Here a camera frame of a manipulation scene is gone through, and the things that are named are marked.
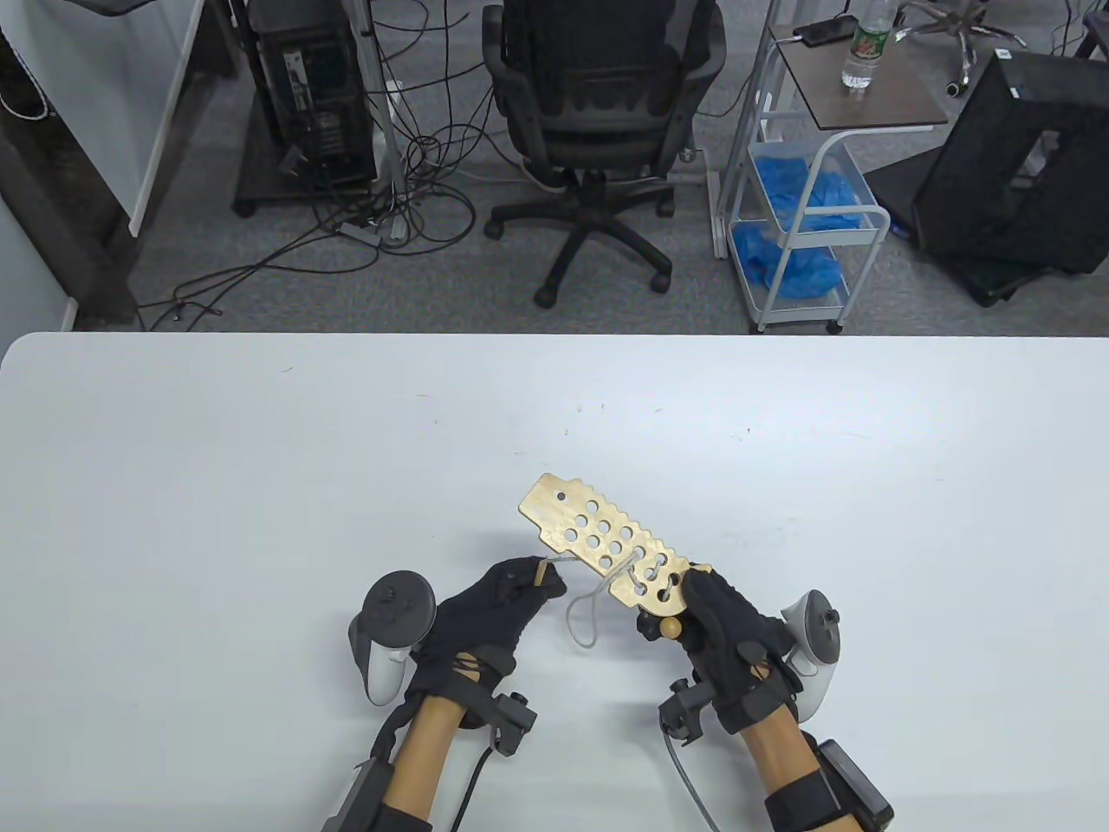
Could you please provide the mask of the person's right hand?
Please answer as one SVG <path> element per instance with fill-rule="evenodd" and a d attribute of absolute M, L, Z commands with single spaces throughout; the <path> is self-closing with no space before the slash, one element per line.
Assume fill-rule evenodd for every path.
<path fill-rule="evenodd" d="M 696 681 L 712 686 L 724 730 L 736 734 L 781 708 L 797 718 L 795 698 L 803 686 L 785 662 L 795 646 L 787 625 L 760 613 L 715 570 L 690 568 L 678 586 L 686 608 L 678 615 L 676 641 Z"/>

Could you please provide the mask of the person's left hand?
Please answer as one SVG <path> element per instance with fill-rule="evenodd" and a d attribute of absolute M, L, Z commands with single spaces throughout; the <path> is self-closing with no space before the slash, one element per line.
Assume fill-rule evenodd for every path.
<path fill-rule="evenodd" d="M 416 653 L 405 706 L 428 698 L 462 706 L 461 726 L 487 726 L 495 717 L 494 691 L 516 669 L 523 629 L 550 600 L 567 593 L 557 568 L 540 557 L 494 565 L 462 593 L 438 605 L 429 633 Z"/>

